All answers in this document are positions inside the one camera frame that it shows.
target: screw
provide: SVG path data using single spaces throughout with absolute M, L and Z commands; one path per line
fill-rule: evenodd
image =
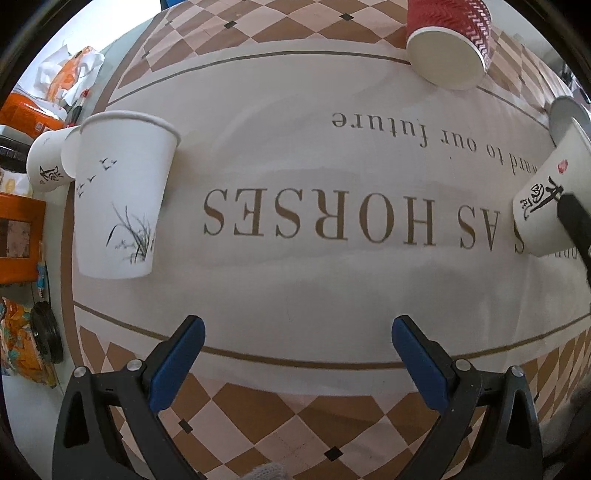
M 139 358 L 134 358 L 133 360 L 127 362 L 127 370 L 131 372 L 135 372 L 140 368 L 142 368 L 142 361 Z
M 74 376 L 76 378 L 84 377 L 86 375 L 86 367 L 78 367 L 74 369 Z
M 516 377 L 523 377 L 524 375 L 523 369 L 517 365 L 511 367 L 511 373 Z
M 472 368 L 472 364 L 468 360 L 460 358 L 459 360 L 456 360 L 456 368 L 462 372 L 467 372 Z

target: blue gripper pad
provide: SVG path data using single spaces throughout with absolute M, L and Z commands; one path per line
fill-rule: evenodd
M 446 379 L 401 318 L 392 324 L 392 344 L 427 407 L 443 415 L 449 404 Z
M 150 410 L 156 413 L 172 405 L 204 343 L 205 324 L 195 317 L 152 377 L 148 397 Z

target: paper cup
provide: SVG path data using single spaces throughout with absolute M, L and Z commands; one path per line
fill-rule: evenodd
M 80 273 L 94 278 L 147 275 L 180 135 L 161 118 L 127 111 L 93 115 L 82 123 L 80 134 L 74 197 Z
M 591 212 L 591 141 L 575 119 L 548 160 L 513 199 L 517 230 L 536 257 L 574 246 L 557 216 L 563 193 L 574 193 Z
M 556 97 L 548 110 L 548 126 L 554 145 L 558 145 L 570 128 L 570 121 L 574 118 L 586 132 L 591 127 L 589 111 L 574 98 L 568 95 Z
M 491 65 L 491 15 L 481 0 L 408 0 L 407 35 L 413 68 L 442 88 L 473 88 Z
M 27 176 L 35 192 L 50 192 L 74 180 L 77 156 L 70 149 L 64 162 L 61 151 L 66 144 L 75 145 L 79 128 L 48 130 L 35 139 L 27 155 Z

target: wall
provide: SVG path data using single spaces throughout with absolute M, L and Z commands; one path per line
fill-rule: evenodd
M 136 25 L 160 12 L 160 0 L 93 0 L 43 47 L 19 80 L 31 91 L 41 62 L 62 45 L 74 54 L 87 45 L 102 50 Z

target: overturned cup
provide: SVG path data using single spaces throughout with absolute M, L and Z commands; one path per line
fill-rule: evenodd
M 48 130 L 27 155 L 27 176 L 34 192 L 50 192 L 76 178 L 80 127 Z
M 573 193 L 591 212 L 591 141 L 574 118 L 548 160 L 513 199 L 517 230 L 536 257 L 574 246 L 557 216 L 564 193 Z

